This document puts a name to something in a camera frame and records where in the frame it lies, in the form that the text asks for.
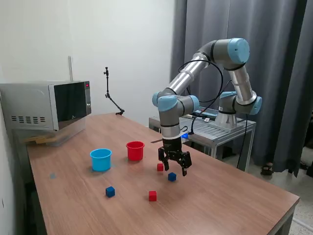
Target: cable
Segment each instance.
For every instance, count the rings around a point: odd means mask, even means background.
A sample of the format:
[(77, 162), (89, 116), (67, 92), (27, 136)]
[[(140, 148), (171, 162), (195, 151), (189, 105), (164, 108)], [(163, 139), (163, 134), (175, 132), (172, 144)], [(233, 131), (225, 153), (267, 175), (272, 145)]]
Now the cable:
[(197, 117), (199, 117), (205, 110), (207, 110), (208, 108), (211, 107), (211, 105), (218, 99), (218, 97), (222, 94), (222, 88), (223, 88), (223, 80), (224, 80), (224, 77), (223, 77), (223, 73), (222, 71), (220, 70), (220, 68), (213, 64), (212, 62), (210, 62), (211, 65), (213, 65), (219, 72), (220, 72), (220, 75), (221, 75), (221, 86), (220, 86), (220, 90), (219, 92), (217, 93), (216, 97), (212, 100), (212, 102), (205, 108), (203, 109), (200, 113), (198, 113), (198, 115), (196, 115), (193, 120), (192, 120), (192, 123), (191, 123), (191, 130), (189, 132), (190, 135), (193, 135), (194, 134), (194, 123), (195, 123), (195, 120)]
[(178, 68), (178, 72), (180, 72), (181, 69), (182, 69), (182, 67), (184, 67), (185, 65), (188, 65), (188, 64), (190, 64), (190, 63), (192, 63), (192, 62), (197, 62), (197, 61), (204, 61), (204, 62), (209, 63), (209, 65), (212, 63), (212, 62), (210, 62), (210, 61), (208, 61), (208, 60), (189, 60), (188, 62), (182, 64), (182, 65)]
[[(222, 90), (222, 93), (225, 91), (225, 89), (226, 89), (226, 87), (228, 86), (228, 84), (231, 82), (231, 80), (229, 80), (227, 83), (226, 83), (226, 85), (224, 86), (224, 88), (223, 88), (223, 90)], [(207, 100), (207, 101), (200, 101), (199, 100), (199, 102), (200, 103), (207, 103), (207, 102), (211, 102), (212, 100), (214, 100), (214, 99), (210, 99), (210, 100)]]
[[(246, 114), (246, 127), (247, 127), (247, 125), (248, 125), (248, 114)], [(245, 128), (243, 144), (241, 145), (239, 159), (238, 159), (238, 162), (237, 162), (237, 169), (238, 169), (238, 166), (239, 166), (239, 161), (240, 161), (241, 154), (243, 152), (243, 148), (244, 148), (244, 144), (245, 144), (245, 138), (246, 138), (246, 128)]]
[(181, 128), (181, 131), (182, 131), (182, 132), (187, 131), (187, 130), (188, 130), (188, 126), (183, 126), (183, 127)]
[(188, 94), (191, 95), (190, 91), (188, 90), (188, 87), (186, 89), (187, 89)]

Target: table leg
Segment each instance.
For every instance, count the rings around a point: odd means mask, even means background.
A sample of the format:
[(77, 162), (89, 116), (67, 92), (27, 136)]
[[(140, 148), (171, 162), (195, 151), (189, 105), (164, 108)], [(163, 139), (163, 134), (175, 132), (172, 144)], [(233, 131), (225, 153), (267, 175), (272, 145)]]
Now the table leg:
[(253, 143), (254, 130), (247, 132), (241, 157), (239, 159), (238, 169), (248, 171), (250, 155)]
[(210, 155), (210, 150), (211, 150), (211, 147), (205, 145), (203, 152), (204, 152), (206, 155)]
[(277, 231), (275, 235), (288, 235), (291, 222), (292, 222), (293, 213), (289, 216), (289, 218), (286, 220), (286, 222), (283, 224), (283, 226)]
[(217, 157), (217, 146), (212, 146), (211, 147), (211, 157), (216, 158)]

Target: blue cube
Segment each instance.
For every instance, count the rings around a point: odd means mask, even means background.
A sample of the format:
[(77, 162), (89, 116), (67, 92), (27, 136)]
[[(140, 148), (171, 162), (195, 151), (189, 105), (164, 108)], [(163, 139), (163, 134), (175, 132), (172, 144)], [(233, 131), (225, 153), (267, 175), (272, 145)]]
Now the blue cube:
[(106, 188), (107, 197), (113, 197), (114, 195), (115, 195), (115, 189), (112, 186)]
[(174, 182), (176, 180), (176, 174), (173, 172), (169, 173), (168, 180)]

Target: wooden table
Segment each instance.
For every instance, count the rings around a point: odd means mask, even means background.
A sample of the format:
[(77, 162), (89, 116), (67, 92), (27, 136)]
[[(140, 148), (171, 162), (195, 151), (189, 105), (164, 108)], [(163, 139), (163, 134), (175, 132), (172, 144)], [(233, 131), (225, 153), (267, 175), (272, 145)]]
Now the wooden table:
[[(48, 235), (287, 235), (299, 197), (183, 146), (192, 166), (157, 172), (161, 135), (114, 114), (87, 117), (86, 130), (60, 147), (28, 146)], [(128, 162), (126, 143), (145, 143)], [(112, 168), (93, 172), (89, 153), (112, 150)], [(105, 197), (105, 189), (116, 195)], [(148, 191), (157, 201), (148, 201)]]

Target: metal pole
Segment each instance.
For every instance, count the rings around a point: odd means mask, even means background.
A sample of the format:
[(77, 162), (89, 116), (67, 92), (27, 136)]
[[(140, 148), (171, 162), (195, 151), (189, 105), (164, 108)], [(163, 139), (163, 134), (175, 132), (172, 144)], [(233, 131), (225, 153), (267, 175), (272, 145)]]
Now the metal pole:
[(72, 57), (68, 56), (68, 66), (69, 66), (69, 78), (70, 81), (73, 82), (73, 70), (72, 70)]

